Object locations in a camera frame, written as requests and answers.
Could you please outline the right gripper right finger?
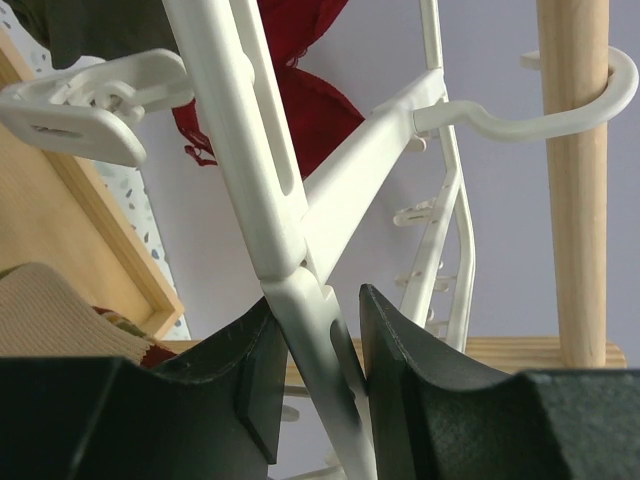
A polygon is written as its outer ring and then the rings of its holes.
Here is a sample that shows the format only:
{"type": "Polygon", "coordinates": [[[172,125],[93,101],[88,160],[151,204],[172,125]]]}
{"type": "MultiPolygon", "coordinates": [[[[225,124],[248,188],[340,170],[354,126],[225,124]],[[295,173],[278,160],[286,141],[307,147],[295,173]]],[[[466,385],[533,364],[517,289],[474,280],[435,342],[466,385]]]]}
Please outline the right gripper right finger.
{"type": "Polygon", "coordinates": [[[375,287],[359,293],[382,479],[635,479],[639,374],[507,374],[455,350],[375,287]]]}

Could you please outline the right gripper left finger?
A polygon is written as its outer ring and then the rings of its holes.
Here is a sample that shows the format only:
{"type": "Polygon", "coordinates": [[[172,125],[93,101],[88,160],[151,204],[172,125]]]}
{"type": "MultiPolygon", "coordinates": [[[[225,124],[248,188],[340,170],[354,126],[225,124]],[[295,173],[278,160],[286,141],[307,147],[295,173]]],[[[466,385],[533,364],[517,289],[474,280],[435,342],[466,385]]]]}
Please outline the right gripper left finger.
{"type": "Polygon", "coordinates": [[[153,367],[121,357],[1,362],[5,479],[264,479],[287,347],[265,300],[153,367]]]}

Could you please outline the white plastic clip hanger frame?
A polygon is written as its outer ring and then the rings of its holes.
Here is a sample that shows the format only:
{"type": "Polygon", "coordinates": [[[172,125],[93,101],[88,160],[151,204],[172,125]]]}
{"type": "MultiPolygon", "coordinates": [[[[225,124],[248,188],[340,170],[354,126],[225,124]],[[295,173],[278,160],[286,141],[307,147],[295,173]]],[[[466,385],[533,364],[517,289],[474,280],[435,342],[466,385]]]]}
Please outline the white plastic clip hanger frame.
{"type": "Polygon", "coordinates": [[[605,125],[634,97],[635,63],[610,49],[598,58],[604,89],[587,104],[530,120],[503,120],[452,101],[444,81],[438,5],[420,5],[427,69],[375,109],[308,179],[297,166],[266,35],[253,1],[168,1],[178,51],[154,50],[23,81],[2,90],[1,120],[23,142],[53,152],[137,166],[133,133],[143,116],[197,101],[269,305],[280,322],[329,439],[351,479],[379,479],[391,456],[355,348],[327,280],[401,154],[437,132],[446,176],[407,281],[402,313],[420,329],[436,285],[448,227],[460,235],[460,266],[442,346],[465,348],[475,242],[454,127],[501,142],[578,134],[605,125]]]}

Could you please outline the argyle patterned underwear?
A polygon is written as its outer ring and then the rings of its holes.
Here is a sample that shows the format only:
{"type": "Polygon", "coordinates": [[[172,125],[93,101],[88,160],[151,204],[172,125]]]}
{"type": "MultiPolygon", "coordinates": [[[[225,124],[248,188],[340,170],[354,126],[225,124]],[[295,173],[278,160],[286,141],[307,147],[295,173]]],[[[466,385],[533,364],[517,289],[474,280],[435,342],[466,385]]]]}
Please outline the argyle patterned underwear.
{"type": "Polygon", "coordinates": [[[55,270],[1,272],[3,357],[123,357],[145,368],[176,356],[124,316],[87,303],[55,270]]]}

